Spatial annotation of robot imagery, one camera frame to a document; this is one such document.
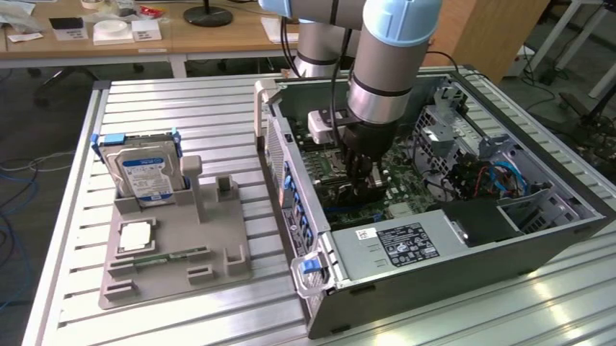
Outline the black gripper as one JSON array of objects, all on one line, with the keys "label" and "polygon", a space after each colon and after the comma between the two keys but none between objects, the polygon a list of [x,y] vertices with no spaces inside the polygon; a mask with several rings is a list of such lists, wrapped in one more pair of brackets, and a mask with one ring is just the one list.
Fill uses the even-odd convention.
[{"label": "black gripper", "polygon": [[368,122],[340,126],[342,163],[353,197],[381,198],[388,186],[383,158],[395,141],[396,123],[375,125]]}]

